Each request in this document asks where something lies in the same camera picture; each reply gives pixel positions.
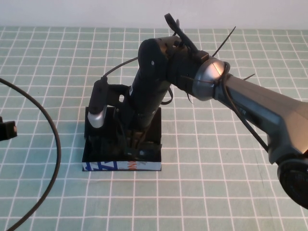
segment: blue and white label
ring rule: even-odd
[[[161,169],[161,162],[143,161],[107,161],[82,163],[85,171],[115,171],[115,170],[156,170]]]

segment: cutting mat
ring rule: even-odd
[[[214,53],[230,30],[184,30]],[[84,111],[96,80],[136,57],[167,29],[0,27],[0,76],[36,98],[61,137],[62,165],[49,197],[20,231],[293,231],[308,212],[282,190],[277,166],[231,110],[214,100],[175,99],[162,106],[161,172],[82,172]],[[236,29],[217,55],[230,72],[292,98],[308,99],[308,31]],[[138,63],[109,83],[130,85]],[[44,192],[55,142],[42,114],[0,86],[0,115],[19,136],[0,142],[0,230],[23,216]],[[266,135],[257,130],[262,138]]]

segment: wire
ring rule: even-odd
[[[55,183],[55,180],[57,178],[58,172],[59,172],[59,168],[60,168],[60,163],[61,163],[61,144],[60,144],[60,138],[59,138],[59,134],[57,131],[57,128],[55,126],[55,124],[52,121],[52,118],[49,116],[49,114],[47,113],[47,111],[39,104],[39,102],[37,102],[34,98],[32,98],[28,93],[26,93],[25,91],[21,90],[20,88],[18,88],[17,86],[15,86],[14,84],[0,78],[0,83],[12,88],[13,90],[17,91],[18,93],[22,94],[23,96],[25,96],[28,100],[30,100],[36,107],[39,108],[39,110],[43,113],[43,115],[46,117],[48,123],[50,124],[50,127],[53,131],[54,137],[55,137],[55,141],[56,141],[56,146],[57,146],[57,159],[56,159],[56,165],[54,168],[54,172],[52,175],[52,178],[44,192],[44,194],[41,196],[41,198],[38,200],[38,202],[29,210],[29,212],[27,212],[19,221],[17,221],[13,226],[11,226],[7,231],[14,231],[16,230],[19,226],[21,226],[38,208],[39,206],[44,202],[44,200],[46,199],[47,195],[49,194],[49,192],[51,191],[51,188],[53,187],[53,184]]]
[[[212,57],[214,57],[218,51],[222,48],[223,45],[225,45],[226,41],[228,40],[228,38],[231,36],[231,34],[233,33],[233,31],[235,30],[236,26],[233,28],[233,30],[229,33],[229,35],[226,37],[226,39],[222,42],[222,44],[220,45],[220,47],[218,47],[218,49],[215,51],[215,53],[212,55]]]
[[[227,91],[227,86],[226,86],[226,82],[227,82],[227,74],[230,70],[230,64],[225,62],[226,68],[224,71],[224,74],[222,76],[222,90],[224,93],[224,96],[226,97],[226,99],[229,101],[232,110],[235,112],[235,114],[237,115],[237,117],[242,121],[242,123],[246,126],[246,128],[251,132],[251,134],[254,136],[254,138],[261,144],[261,146],[265,149],[266,152],[268,152],[269,147],[264,143],[264,141],[261,139],[261,137],[256,133],[256,131],[250,126],[250,124],[247,122],[247,120],[244,118],[244,116],[237,110],[236,106],[234,105],[230,94]]]
[[[172,90],[171,90],[170,87],[168,88],[168,92],[169,92],[169,94],[170,94],[171,100],[168,100],[168,101],[166,101],[166,102],[161,102],[161,105],[167,105],[167,104],[169,104],[169,103],[172,102],[172,100],[173,100],[173,92],[172,92]]]
[[[114,72],[115,70],[117,70],[118,68],[120,68],[121,66],[124,66],[124,65],[126,65],[126,64],[129,64],[129,63],[131,63],[131,62],[133,62],[133,61],[135,61],[135,60],[137,60],[137,59],[138,59],[138,57],[135,57],[135,58],[133,58],[133,59],[127,60],[126,62],[123,62],[123,63],[119,64],[118,66],[115,66],[115,67],[112,68],[111,70],[107,71],[103,76],[107,76],[107,75],[109,75],[110,73],[112,73],[112,72]]]

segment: cable connector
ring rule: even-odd
[[[3,122],[0,116],[0,141],[12,139],[17,136],[17,127],[14,121]]]

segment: black robotic arm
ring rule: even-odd
[[[109,85],[107,75],[95,83],[86,109],[83,162],[161,161],[160,105],[173,84],[233,110],[268,152],[269,162],[278,165],[286,193],[308,209],[308,103],[234,77],[216,53],[198,50],[170,14],[165,19],[174,35],[141,43],[131,86]],[[267,144],[248,122],[267,134]]]

